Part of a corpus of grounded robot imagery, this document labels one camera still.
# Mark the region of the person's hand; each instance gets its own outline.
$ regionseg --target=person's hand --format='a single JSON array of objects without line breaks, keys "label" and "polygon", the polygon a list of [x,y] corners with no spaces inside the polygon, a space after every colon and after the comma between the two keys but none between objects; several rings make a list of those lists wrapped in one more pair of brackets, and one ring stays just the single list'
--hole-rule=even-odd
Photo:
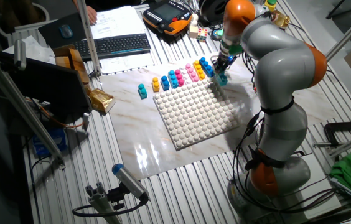
[{"label": "person's hand", "polygon": [[90,6],[87,6],[87,14],[88,19],[90,20],[90,24],[93,25],[96,23],[96,11]]}]

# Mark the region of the keyboard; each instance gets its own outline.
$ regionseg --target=keyboard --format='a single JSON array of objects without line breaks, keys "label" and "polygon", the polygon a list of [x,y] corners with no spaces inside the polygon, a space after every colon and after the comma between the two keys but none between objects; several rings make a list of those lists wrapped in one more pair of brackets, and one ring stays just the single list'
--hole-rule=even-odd
[{"label": "keyboard", "polygon": [[[149,53],[151,49],[146,34],[121,35],[95,39],[94,42],[99,59]],[[76,50],[80,52],[83,61],[91,60],[90,49],[86,40],[73,44]]]}]

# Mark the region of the blue cap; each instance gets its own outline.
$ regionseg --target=blue cap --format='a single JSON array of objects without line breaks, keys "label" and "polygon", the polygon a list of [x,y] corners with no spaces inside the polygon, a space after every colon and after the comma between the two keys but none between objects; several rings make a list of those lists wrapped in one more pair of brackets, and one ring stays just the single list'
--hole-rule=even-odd
[{"label": "blue cap", "polygon": [[124,167],[123,164],[115,164],[115,165],[113,165],[113,167],[112,167],[112,173],[113,173],[113,175],[116,175],[116,174],[119,172],[119,170],[120,170],[121,168],[123,168],[123,167]]}]

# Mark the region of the computer mouse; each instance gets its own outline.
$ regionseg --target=computer mouse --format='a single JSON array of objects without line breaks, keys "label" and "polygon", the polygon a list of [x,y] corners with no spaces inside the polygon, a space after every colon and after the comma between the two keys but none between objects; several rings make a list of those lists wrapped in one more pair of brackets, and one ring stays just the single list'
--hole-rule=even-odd
[{"label": "computer mouse", "polygon": [[69,25],[62,25],[59,27],[59,31],[64,39],[69,39],[73,37],[73,32],[70,29]]}]

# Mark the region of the lego baseplate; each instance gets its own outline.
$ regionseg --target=lego baseplate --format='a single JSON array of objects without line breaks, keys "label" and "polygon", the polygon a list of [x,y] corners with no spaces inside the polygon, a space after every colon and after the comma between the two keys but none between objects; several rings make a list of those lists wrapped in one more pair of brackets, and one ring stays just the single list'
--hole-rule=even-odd
[{"label": "lego baseplate", "polygon": [[211,78],[156,93],[153,100],[176,150],[239,126],[233,105]]}]

